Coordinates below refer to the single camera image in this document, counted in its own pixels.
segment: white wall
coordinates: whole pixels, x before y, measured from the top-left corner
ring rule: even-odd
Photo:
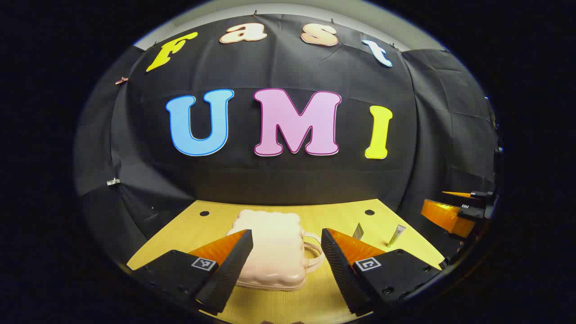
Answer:
[[[364,32],[386,43],[394,43],[401,51],[417,48],[444,49],[437,41],[417,27],[365,1],[288,0],[287,2],[292,3],[264,3],[273,1],[260,0],[257,4],[245,4],[251,2],[255,1],[213,0],[168,21],[134,45],[145,50],[152,46],[154,42],[160,42],[188,29],[212,21],[246,16],[253,14],[254,10],[258,10],[257,14],[282,13],[314,17],[327,21],[334,19],[336,24]],[[297,2],[308,3],[310,5],[295,4]]]

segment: pink bag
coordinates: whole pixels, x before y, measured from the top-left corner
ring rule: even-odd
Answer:
[[[302,240],[309,236],[320,243],[316,234],[302,229],[298,214],[244,209],[226,236],[243,229],[252,230],[254,247],[237,281],[241,287],[294,291],[302,288],[306,274],[316,270],[324,261],[321,247]],[[317,250],[320,256],[305,258],[305,247]]]

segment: bag handle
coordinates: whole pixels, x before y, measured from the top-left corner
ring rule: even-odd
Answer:
[[[318,243],[321,243],[320,238],[318,237],[318,235],[314,234],[314,233],[310,233],[310,232],[306,232],[306,231],[302,231],[302,236],[307,236],[309,238],[313,238],[315,240],[318,241]],[[312,259],[305,259],[306,262],[304,264],[304,267],[306,268],[306,273],[310,273],[316,269],[318,269],[318,267],[320,265],[322,265],[322,261],[324,261],[325,256],[324,256],[324,251],[322,251],[322,248],[308,243],[308,242],[304,242],[304,246],[313,248],[314,250],[318,251],[320,253],[320,255],[316,258],[312,258]]]

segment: yellow table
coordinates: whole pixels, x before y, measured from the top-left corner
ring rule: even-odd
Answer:
[[[352,235],[360,222],[365,232],[362,241],[374,247],[386,252],[402,248],[437,269],[444,260],[426,239],[377,199],[313,206],[253,206],[195,201],[144,244],[127,265],[135,270],[169,250],[187,253],[222,238],[243,209],[299,214],[302,227],[318,236],[323,228]],[[364,211],[367,209],[375,214],[366,215]],[[210,214],[200,216],[202,211]],[[405,226],[406,230],[387,246],[398,225]],[[318,244],[314,239],[305,240]],[[306,253],[307,257],[315,256],[311,252]],[[263,321],[315,324],[346,323],[357,317],[348,311],[330,265],[324,261],[316,271],[307,275],[306,284],[297,291],[234,287],[226,308],[217,318],[237,324],[259,324]]]

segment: letter m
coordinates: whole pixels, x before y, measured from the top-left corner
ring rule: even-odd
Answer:
[[[334,155],[336,144],[336,108],[342,98],[337,93],[318,91],[312,95],[306,108],[299,114],[283,89],[262,89],[254,93],[262,105],[262,132],[260,144],[254,147],[259,156],[275,156],[284,148],[276,138],[280,129],[288,148],[297,153],[308,131],[312,130],[310,143],[304,150],[311,155]]]

